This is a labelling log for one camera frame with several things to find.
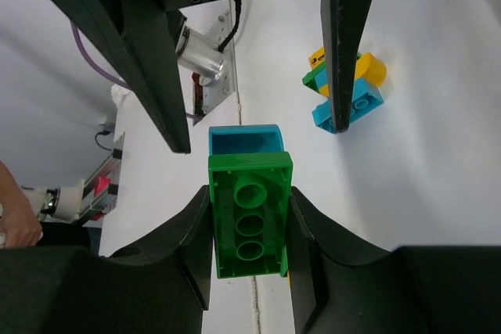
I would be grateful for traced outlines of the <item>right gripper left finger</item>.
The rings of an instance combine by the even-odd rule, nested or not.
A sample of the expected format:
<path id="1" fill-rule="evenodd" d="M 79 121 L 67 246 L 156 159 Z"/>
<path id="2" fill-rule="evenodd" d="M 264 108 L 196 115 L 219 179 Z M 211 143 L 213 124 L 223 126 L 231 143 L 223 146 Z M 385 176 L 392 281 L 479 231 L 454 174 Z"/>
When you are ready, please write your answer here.
<path id="1" fill-rule="evenodd" d="M 99 257 L 75 246 L 1 253 L 4 333 L 198 333 L 211 290 L 209 188 L 141 239 Z"/>

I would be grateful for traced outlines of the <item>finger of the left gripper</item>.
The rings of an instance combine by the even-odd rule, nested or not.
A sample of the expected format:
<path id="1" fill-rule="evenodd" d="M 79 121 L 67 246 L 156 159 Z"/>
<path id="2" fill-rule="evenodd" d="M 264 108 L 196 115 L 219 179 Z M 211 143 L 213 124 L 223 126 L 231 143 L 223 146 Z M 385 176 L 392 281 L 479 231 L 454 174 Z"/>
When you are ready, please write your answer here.
<path id="1" fill-rule="evenodd" d="M 355 63 L 372 0 L 321 0 L 320 16 L 334 130 L 350 124 Z"/>
<path id="2" fill-rule="evenodd" d="M 171 151 L 191 151 L 168 18 L 153 0 L 51 0 L 135 93 Z"/>

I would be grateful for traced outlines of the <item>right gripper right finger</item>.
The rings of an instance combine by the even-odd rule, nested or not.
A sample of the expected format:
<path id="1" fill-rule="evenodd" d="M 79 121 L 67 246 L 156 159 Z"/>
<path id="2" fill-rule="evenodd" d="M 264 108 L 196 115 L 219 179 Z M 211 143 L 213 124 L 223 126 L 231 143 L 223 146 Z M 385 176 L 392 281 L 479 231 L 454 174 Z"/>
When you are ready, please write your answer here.
<path id="1" fill-rule="evenodd" d="M 497 333 L 498 246 L 381 249 L 292 189 L 287 256 L 298 333 Z"/>

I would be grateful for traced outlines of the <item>blue rectangular lego brick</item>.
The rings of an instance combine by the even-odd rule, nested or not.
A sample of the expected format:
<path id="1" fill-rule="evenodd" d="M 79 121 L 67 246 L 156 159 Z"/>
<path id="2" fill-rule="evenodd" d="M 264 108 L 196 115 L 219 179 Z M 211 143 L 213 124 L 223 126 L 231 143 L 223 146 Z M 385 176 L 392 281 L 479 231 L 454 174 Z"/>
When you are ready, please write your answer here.
<path id="1" fill-rule="evenodd" d="M 355 81 L 353 87 L 350 124 L 364 117 L 367 113 L 376 109 L 383 103 L 384 100 L 379 88 L 370 84 L 366 79 L 359 78 Z M 334 129 L 329 101 L 325 101 L 323 104 L 318 105 L 312 111 L 312 118 L 316 127 L 334 135 L 337 133 Z"/>

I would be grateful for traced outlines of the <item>green rectangular lego brick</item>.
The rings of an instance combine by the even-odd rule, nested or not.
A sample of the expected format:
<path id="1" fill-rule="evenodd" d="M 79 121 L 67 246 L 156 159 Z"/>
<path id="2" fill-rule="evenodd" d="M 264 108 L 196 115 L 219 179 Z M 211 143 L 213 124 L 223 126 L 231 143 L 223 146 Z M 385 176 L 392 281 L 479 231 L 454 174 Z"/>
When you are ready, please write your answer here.
<path id="1" fill-rule="evenodd" d="M 292 174 L 288 152 L 208 157 L 219 278 L 284 273 Z"/>

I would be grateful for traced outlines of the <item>blue curved lego brick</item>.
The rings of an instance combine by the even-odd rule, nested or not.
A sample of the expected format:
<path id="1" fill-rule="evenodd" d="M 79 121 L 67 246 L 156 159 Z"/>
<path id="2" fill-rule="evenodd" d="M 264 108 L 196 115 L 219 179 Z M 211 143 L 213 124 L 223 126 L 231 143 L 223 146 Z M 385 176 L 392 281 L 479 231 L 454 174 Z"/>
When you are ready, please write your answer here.
<path id="1" fill-rule="evenodd" d="M 213 126 L 208 130 L 209 155 L 283 152 L 276 124 Z"/>

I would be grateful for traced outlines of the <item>yellow arch lego brick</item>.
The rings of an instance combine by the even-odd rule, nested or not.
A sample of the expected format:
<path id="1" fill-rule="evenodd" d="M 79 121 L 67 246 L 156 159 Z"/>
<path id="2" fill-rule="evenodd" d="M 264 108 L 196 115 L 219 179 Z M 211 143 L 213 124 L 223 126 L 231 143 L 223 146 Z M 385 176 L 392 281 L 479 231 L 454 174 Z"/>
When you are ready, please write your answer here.
<path id="1" fill-rule="evenodd" d="M 379 88 L 387 76 L 387 67 L 373 54 L 367 52 L 355 64 L 355 81 L 364 79 L 375 88 Z"/>

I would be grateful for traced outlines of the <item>person's hand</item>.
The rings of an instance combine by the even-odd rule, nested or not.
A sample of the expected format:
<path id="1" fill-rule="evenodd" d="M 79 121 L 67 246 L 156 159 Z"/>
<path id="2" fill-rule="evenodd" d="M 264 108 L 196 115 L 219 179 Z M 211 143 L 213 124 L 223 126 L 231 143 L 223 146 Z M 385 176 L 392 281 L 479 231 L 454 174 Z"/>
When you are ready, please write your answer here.
<path id="1" fill-rule="evenodd" d="M 41 224 L 29 199 L 4 163 L 1 163 L 1 206 L 5 248 L 36 246 L 41 239 Z"/>

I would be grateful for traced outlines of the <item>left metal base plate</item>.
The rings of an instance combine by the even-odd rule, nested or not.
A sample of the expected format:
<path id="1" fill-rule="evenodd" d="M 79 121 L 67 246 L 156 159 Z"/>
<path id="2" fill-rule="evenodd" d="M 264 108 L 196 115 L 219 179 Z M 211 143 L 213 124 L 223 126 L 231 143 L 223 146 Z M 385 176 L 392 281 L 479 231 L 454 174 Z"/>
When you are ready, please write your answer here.
<path id="1" fill-rule="evenodd" d="M 234 17 L 229 9 L 216 17 L 206 34 L 192 32 L 196 37 L 199 63 L 193 80 L 194 123 L 200 122 L 215 110 L 237 89 L 236 57 L 234 41 L 231 40 L 222 52 L 218 46 L 234 28 Z"/>

